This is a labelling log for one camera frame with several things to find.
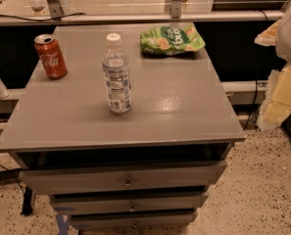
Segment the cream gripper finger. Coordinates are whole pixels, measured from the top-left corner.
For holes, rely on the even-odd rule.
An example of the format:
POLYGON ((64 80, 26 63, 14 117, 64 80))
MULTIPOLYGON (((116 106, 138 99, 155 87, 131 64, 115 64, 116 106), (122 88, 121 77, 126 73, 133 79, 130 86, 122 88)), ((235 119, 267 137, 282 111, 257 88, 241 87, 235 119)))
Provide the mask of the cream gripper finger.
POLYGON ((254 42, 261 46, 275 46, 280 21, 276 21, 262 33, 258 34, 254 42))

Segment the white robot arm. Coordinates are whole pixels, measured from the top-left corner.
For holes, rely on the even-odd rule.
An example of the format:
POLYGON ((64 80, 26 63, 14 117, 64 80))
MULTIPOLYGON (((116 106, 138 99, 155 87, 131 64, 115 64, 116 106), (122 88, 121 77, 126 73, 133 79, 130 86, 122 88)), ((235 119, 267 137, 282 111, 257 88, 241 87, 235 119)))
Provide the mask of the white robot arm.
POLYGON ((274 46, 279 58, 291 62, 291 6, 281 20, 258 34, 254 42, 265 47, 274 46))

